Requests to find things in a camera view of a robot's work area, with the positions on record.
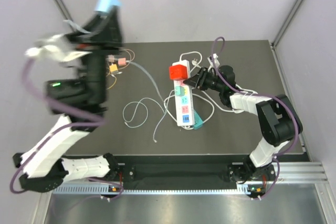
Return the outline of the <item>green USB charger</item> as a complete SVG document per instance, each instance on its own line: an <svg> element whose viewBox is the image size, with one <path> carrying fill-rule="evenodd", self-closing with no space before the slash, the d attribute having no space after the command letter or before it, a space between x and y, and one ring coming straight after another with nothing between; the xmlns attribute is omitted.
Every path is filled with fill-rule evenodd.
<svg viewBox="0 0 336 224"><path fill-rule="evenodd" d="M185 89L183 86L175 86L174 87L174 92L175 95L178 97L184 96L185 95Z"/></svg>

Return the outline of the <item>red cube socket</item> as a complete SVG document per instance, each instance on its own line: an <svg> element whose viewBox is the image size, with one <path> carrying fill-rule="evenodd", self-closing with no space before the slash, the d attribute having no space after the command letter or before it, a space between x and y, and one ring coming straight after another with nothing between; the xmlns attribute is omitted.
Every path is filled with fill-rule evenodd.
<svg viewBox="0 0 336 224"><path fill-rule="evenodd" d="M169 67L169 76L171 80L180 81L188 78L187 67L181 64Z"/></svg>

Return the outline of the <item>white power strip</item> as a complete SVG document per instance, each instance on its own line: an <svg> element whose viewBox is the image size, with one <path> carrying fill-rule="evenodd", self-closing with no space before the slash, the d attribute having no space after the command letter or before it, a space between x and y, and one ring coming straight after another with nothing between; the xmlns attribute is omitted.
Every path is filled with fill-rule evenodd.
<svg viewBox="0 0 336 224"><path fill-rule="evenodd" d="M188 70L188 78L191 77L190 74L190 63L187 60L180 60L178 62L174 62L173 65L184 65ZM183 83L184 80L174 81L173 84L175 86L183 86L185 89L185 95L178 97L175 95L175 110L176 110L176 120L178 126L183 127L192 127L194 125L194 106L193 106L193 95L191 87L185 85Z"/></svg>

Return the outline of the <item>blue USB charger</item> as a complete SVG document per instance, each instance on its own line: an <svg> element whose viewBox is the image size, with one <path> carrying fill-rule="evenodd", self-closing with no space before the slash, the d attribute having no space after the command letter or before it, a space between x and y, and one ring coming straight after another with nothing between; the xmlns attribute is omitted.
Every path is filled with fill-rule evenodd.
<svg viewBox="0 0 336 224"><path fill-rule="evenodd" d="M108 14L115 6L121 6L120 0L98 0L94 11L100 14Z"/></svg>

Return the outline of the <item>yellow USB charger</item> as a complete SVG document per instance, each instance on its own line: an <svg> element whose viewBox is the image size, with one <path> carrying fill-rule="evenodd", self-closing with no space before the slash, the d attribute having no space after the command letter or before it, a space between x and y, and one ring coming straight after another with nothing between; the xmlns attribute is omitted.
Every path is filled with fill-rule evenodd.
<svg viewBox="0 0 336 224"><path fill-rule="evenodd" d="M111 64L111 65L109 66L109 71L110 71L111 74L114 74L114 73L119 72L118 65L116 65L116 64Z"/></svg>

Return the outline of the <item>teal power strip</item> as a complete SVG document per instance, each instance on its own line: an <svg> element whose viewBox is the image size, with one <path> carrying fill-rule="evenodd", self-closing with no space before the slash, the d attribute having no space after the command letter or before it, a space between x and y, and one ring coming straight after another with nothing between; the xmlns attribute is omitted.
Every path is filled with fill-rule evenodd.
<svg viewBox="0 0 336 224"><path fill-rule="evenodd" d="M204 121L202 120L202 118L199 116L199 114L196 111L194 111L194 121L195 121L193 125L194 130L198 130L204 124Z"/></svg>

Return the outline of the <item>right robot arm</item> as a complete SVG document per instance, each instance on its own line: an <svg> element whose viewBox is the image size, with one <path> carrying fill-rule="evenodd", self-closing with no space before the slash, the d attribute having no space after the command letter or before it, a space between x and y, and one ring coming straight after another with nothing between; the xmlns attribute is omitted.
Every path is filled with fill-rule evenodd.
<svg viewBox="0 0 336 224"><path fill-rule="evenodd" d="M294 146L303 130L302 123L286 95L269 97L243 91L236 84L231 66L220 66L212 70L202 67L197 74L183 82L201 91L217 91L224 106L258 117L262 139L243 161L243 170L252 180L264 174L273 158L284 154L284 146Z"/></svg>

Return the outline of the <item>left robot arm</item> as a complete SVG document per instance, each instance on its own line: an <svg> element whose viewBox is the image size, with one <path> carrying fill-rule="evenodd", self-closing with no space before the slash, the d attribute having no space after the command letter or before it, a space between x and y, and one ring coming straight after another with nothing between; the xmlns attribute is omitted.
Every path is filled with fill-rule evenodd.
<svg viewBox="0 0 336 224"><path fill-rule="evenodd" d="M19 182L21 192L46 193L78 179L109 182L117 178L119 165L112 154L74 157L66 152L105 124L107 60L123 46L119 9L97 11L83 30L44 36L26 51L23 84L46 102L58 120L34 147L13 156L13 180ZM34 63L44 58L58 63L79 60L81 65L74 79L49 80L45 92L39 92L28 75Z"/></svg>

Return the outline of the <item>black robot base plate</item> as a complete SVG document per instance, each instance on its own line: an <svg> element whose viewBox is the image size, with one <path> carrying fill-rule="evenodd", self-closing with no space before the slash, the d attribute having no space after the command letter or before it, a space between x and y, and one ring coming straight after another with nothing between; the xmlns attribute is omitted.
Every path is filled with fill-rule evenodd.
<svg viewBox="0 0 336 224"><path fill-rule="evenodd" d="M126 189L227 189L275 178L271 164L254 168L246 155L115 155L102 178Z"/></svg>

